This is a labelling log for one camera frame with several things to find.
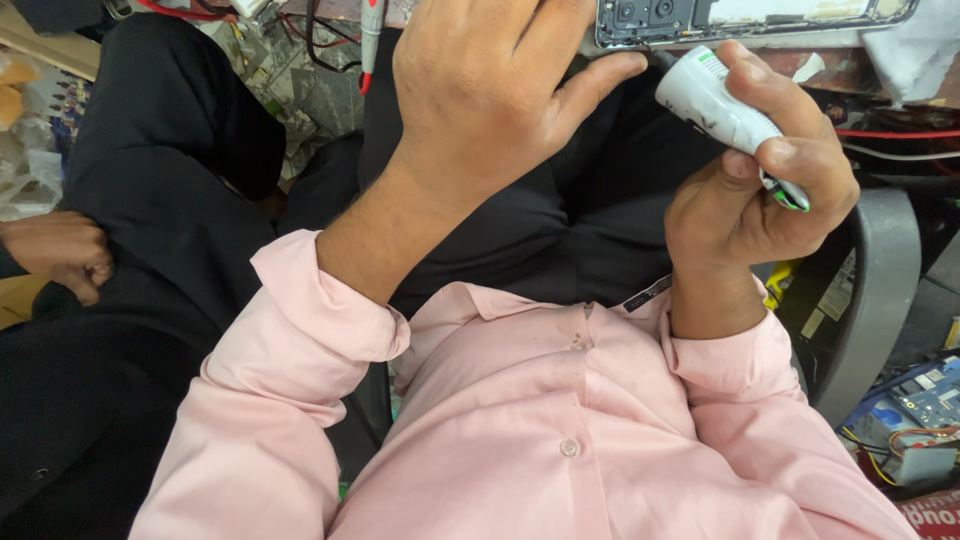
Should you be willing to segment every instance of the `hand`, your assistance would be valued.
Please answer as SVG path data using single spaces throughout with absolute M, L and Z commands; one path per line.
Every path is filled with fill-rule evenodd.
M 716 55 L 730 69 L 727 90 L 765 112 L 785 136 L 760 144 L 756 158 L 728 150 L 681 185 L 665 217 L 670 257 L 692 268 L 809 255 L 860 193 L 836 132 L 806 92 L 736 41 L 725 41 Z M 757 163 L 802 187 L 810 211 L 775 202 L 760 184 Z
M 667 209 L 671 330 L 689 339 L 734 335 L 763 320 L 749 265 L 813 253 L 860 193 L 833 126 L 806 92 L 736 41 L 716 55 L 730 69 L 730 94 L 765 112 L 785 136 L 764 141 L 755 157 L 728 150 L 687 179 Z M 774 201 L 758 164 L 802 187 L 810 211 Z
M 84 306 L 100 300 L 97 287 L 113 275 L 107 236 L 75 211 L 0 223 L 0 243 L 24 270 L 66 286 Z
M 391 166 L 478 206 L 560 151 L 647 67 L 617 53 L 557 88 L 595 16 L 595 0 L 422 0 L 394 53 L 403 138 Z

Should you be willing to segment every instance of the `camera lens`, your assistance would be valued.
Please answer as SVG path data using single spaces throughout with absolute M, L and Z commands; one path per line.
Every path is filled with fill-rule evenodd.
M 661 0 L 661 2 L 657 4 L 658 17 L 666 17 L 672 12 L 673 12 L 673 2 L 671 2 L 670 0 Z
M 633 2 L 624 2 L 619 5 L 616 11 L 616 18 L 620 20 L 629 20 L 630 17 L 634 15 L 635 10 L 636 8 L 634 7 Z

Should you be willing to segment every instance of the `shirt cuff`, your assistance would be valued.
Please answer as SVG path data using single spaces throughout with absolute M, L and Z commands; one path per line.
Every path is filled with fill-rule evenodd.
M 796 371 L 790 367 L 790 336 L 773 311 L 737 335 L 671 341 L 673 372 L 684 380 L 693 405 L 750 403 L 799 388 Z
M 294 327 L 341 357 L 382 362 L 399 356 L 410 344 L 406 319 L 319 270 L 317 234 L 289 233 L 253 256 L 271 300 Z

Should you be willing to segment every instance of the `black pants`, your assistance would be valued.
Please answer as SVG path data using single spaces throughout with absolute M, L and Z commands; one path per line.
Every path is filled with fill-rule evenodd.
M 0 332 L 0 537 L 126 537 L 190 379 L 259 287 L 250 257 L 279 234 L 324 228 L 389 161 L 402 134 L 398 36 L 380 40 L 365 136 L 324 147 L 269 223 L 248 200 L 276 185 L 284 133 L 217 46 L 160 15 L 108 35 L 64 206 L 107 232 L 116 274 L 98 305 Z M 663 211 L 722 148 L 654 103 L 657 81 L 619 87 L 563 151 L 442 242 L 392 304 L 409 317 L 466 281 L 610 306 L 668 273 Z

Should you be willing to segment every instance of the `blue circuit board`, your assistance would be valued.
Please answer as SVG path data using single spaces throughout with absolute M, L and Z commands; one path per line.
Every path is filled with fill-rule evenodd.
M 960 360 L 950 359 L 890 389 L 890 396 L 924 428 L 960 426 Z

